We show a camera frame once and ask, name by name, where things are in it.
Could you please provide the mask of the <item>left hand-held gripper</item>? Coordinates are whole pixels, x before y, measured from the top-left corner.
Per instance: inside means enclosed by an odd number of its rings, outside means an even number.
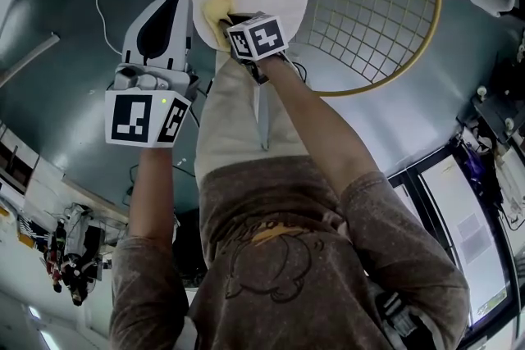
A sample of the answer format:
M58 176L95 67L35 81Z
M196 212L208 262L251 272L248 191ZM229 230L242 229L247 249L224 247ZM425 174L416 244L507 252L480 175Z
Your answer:
M105 93L107 143L174 145L199 86L199 77L184 70L191 18L191 0L155 0L126 31L123 63Z

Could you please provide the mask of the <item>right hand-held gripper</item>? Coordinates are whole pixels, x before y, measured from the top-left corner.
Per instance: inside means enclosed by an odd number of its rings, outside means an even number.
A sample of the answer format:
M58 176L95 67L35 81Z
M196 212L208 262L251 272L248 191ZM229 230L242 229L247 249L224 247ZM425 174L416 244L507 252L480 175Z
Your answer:
M231 55L246 68L257 84L265 84L267 77L258 69L263 58L280 56L287 48L279 16L255 13L233 13L218 21L226 29Z

